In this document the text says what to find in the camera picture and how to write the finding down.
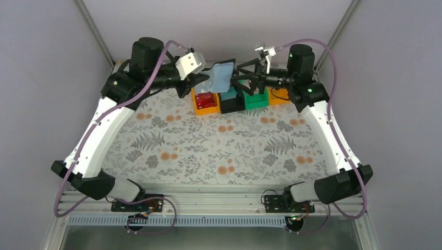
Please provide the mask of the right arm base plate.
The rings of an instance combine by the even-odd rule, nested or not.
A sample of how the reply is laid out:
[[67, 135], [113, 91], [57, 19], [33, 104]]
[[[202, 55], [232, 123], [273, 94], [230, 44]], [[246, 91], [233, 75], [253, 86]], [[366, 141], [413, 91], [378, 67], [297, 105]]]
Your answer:
[[266, 213], [283, 214], [283, 213], [314, 213], [314, 204], [307, 202], [293, 202], [285, 200], [282, 195], [264, 195], [263, 203]]

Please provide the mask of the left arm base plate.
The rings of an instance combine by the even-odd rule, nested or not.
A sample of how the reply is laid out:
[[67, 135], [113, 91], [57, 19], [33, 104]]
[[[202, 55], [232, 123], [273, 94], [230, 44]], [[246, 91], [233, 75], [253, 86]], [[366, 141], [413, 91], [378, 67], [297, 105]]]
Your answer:
[[115, 199], [112, 201], [110, 210], [112, 212], [159, 213], [163, 209], [163, 197], [163, 194], [145, 194], [144, 199], [149, 200], [136, 204], [127, 204]]

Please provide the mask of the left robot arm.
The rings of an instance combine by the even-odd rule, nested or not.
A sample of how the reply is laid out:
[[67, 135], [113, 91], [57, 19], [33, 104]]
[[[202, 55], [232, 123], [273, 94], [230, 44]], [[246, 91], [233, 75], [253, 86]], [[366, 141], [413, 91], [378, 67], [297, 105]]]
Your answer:
[[66, 183], [70, 183], [85, 198], [111, 197], [133, 211], [144, 206], [145, 189], [134, 181], [106, 173], [102, 162], [120, 128], [144, 99], [166, 89], [175, 89], [183, 98], [208, 79], [202, 73], [206, 62], [201, 53], [186, 48], [183, 56], [173, 56], [169, 52], [171, 45], [175, 41], [164, 43], [153, 37], [140, 38], [132, 46], [131, 57], [108, 77], [79, 143], [64, 160], [56, 160], [51, 166], [62, 178], [57, 202]]

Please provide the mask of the black leather card holder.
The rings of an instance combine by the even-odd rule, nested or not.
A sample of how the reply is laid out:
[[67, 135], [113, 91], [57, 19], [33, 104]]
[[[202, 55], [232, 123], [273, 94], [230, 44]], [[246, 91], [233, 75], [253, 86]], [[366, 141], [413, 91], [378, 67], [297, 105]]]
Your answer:
[[215, 62], [210, 69], [205, 69], [201, 74], [209, 76], [209, 79], [202, 83], [202, 92], [225, 93], [230, 89], [230, 78], [235, 69], [235, 59]]

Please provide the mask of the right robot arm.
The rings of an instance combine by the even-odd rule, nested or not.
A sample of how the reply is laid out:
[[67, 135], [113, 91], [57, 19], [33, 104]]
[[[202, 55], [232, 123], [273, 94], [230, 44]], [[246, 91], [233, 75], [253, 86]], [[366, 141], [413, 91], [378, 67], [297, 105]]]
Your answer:
[[335, 119], [330, 97], [324, 86], [314, 79], [315, 54], [305, 44], [290, 44], [286, 69], [271, 67], [271, 58], [278, 48], [258, 47], [259, 57], [239, 64], [231, 77], [233, 86], [248, 95], [266, 87], [285, 89], [288, 99], [305, 118], [325, 156], [328, 176], [292, 184], [284, 188], [282, 204], [295, 212], [303, 202], [319, 201], [325, 205], [361, 194], [361, 217], [367, 208], [366, 184], [373, 176], [370, 165], [361, 164], [347, 143]]

